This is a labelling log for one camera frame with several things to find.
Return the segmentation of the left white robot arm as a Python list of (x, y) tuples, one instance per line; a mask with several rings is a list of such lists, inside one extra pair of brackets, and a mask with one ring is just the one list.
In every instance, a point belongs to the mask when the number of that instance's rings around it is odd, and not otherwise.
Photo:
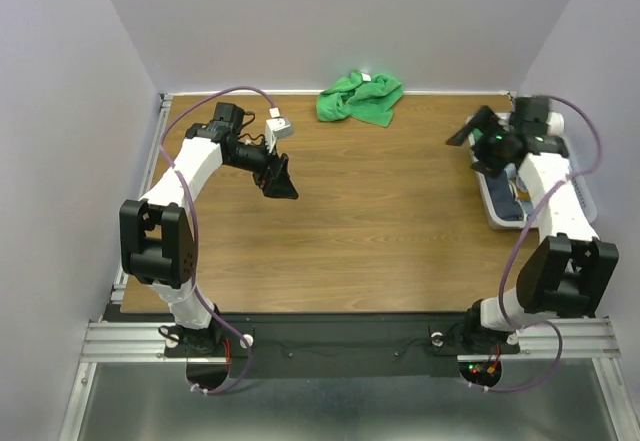
[(251, 140), (244, 131), (246, 114), (233, 103), (217, 103), (208, 123), (186, 131), (178, 155), (158, 182), (119, 211), (123, 271), (169, 307), (175, 323), (160, 330), (169, 349), (208, 356), (223, 342), (217, 307), (199, 293), (196, 282), (198, 229), (192, 216), (209, 178), (229, 166), (250, 173), (267, 198), (299, 196), (288, 173), (289, 158), (277, 151), (278, 141), (293, 133), (291, 122), (271, 107), (264, 134)]

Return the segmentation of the light blue towel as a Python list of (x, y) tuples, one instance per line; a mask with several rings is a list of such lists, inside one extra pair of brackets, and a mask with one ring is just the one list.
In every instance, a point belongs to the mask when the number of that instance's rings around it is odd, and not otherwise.
[(518, 193), (521, 193), (522, 195), (528, 193), (526, 185), (519, 176), (518, 170), (513, 163), (508, 164), (505, 167), (504, 171), (506, 173), (508, 181), (515, 187)]

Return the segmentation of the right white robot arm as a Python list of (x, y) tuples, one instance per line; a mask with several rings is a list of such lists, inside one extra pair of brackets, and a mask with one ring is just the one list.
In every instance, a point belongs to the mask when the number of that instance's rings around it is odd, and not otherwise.
[(497, 296), (467, 310), (460, 339), (472, 351), (547, 320), (593, 316), (619, 260), (616, 245), (601, 240), (584, 214), (574, 181), (586, 173), (571, 166), (555, 100), (518, 97), (506, 118), (482, 106), (447, 141), (470, 141), (471, 167), (485, 177), (515, 169), (533, 207), (521, 234), (535, 228), (539, 236), (514, 288), (501, 284)]

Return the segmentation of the green towel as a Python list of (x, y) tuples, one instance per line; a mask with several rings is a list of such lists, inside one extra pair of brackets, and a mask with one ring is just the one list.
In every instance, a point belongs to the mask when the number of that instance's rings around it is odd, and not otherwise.
[(352, 71), (318, 94), (316, 115), (321, 122), (354, 118), (386, 128), (393, 118), (395, 104), (403, 95), (402, 82), (392, 75)]

